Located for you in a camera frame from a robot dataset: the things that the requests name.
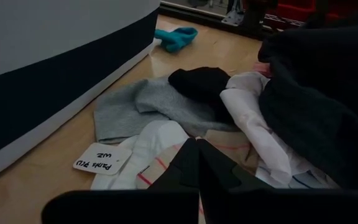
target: floor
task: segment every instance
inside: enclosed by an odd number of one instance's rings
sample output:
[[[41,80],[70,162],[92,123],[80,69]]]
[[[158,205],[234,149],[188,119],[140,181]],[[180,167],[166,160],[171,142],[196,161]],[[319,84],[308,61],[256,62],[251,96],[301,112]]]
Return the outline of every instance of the floor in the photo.
[[[206,12],[212,12],[222,16],[226,15],[227,4],[229,0],[212,0],[212,7],[210,6],[210,0],[205,6],[192,7],[188,0],[162,0],[164,2],[174,3],[185,7],[191,7],[193,9],[199,9]]]
[[[159,16],[157,28],[192,26],[195,41],[178,54],[156,47],[106,91],[142,78],[169,75],[178,68],[220,67],[230,75],[249,71],[260,42],[209,27]],[[70,190],[86,190],[94,174],[74,170],[74,161],[95,141],[94,101],[49,138],[0,173],[0,223],[40,223],[40,213],[52,198]]]

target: teal sock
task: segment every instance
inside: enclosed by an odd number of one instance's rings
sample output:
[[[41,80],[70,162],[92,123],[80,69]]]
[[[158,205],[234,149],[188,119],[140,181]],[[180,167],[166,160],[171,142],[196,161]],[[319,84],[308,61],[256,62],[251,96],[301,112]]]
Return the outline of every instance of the teal sock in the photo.
[[[198,31],[192,27],[177,28],[172,32],[155,30],[154,37],[161,39],[161,47],[167,52],[174,53],[186,47],[197,36]]]

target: dark blanket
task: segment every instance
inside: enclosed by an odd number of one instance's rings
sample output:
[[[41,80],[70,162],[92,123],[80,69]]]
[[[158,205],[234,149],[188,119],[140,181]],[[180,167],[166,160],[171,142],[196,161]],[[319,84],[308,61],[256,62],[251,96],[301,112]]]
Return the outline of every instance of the dark blanket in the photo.
[[[210,105],[216,121],[234,124],[219,96],[226,89],[229,79],[230,76],[220,68],[201,67],[189,71],[178,69],[168,81],[182,95]]]
[[[273,78],[259,98],[267,124],[343,188],[358,189],[358,16],[263,42]]]

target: white fabric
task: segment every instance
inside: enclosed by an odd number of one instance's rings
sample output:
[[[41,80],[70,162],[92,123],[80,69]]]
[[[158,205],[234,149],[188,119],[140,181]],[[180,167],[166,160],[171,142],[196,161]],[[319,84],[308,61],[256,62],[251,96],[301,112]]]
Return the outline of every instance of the white fabric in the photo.
[[[268,81],[259,72],[235,75],[230,78],[227,89],[222,91],[220,97],[236,125],[255,147],[271,178],[281,185],[288,185],[293,175],[302,174],[313,166],[296,155],[267,126],[259,110],[258,99]]]
[[[135,146],[135,143],[136,143],[138,137],[139,137],[139,135],[135,135],[130,138],[127,138],[127,139],[125,139],[125,141],[120,143],[118,146],[132,150]],[[125,167],[125,164],[119,170],[119,172],[114,175],[96,174],[93,179],[93,182],[92,182],[91,190],[110,189],[112,184],[114,183],[114,181],[116,181],[117,177],[119,176],[119,174],[121,173],[121,171],[123,170],[124,167]]]
[[[139,134],[129,158],[111,189],[136,189],[136,175],[164,149],[186,141],[189,136],[175,121],[152,121]]]

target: white label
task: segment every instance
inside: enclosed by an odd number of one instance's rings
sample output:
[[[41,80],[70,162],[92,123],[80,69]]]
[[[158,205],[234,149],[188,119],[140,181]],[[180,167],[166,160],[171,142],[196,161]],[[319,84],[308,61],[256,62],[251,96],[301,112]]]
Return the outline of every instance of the white label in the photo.
[[[97,174],[113,175],[124,165],[132,151],[119,146],[92,143],[73,167]]]

